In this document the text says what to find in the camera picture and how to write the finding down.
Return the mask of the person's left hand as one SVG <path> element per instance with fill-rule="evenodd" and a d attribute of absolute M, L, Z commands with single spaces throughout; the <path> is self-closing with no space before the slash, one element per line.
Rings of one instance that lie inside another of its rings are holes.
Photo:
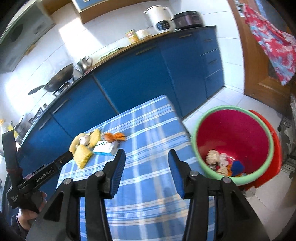
<path fill-rule="evenodd" d="M 46 201 L 47 194 L 43 191 L 41 192 L 41 194 L 42 194 L 42 203 L 39 206 L 39 212 L 42 211 L 45 204 L 47 203 Z M 19 224 L 26 231 L 29 231 L 31 228 L 31 225 L 29 224 L 29 220 L 36 219 L 37 217 L 38 217 L 37 213 L 27 209 L 20 209 L 17 215 Z"/>

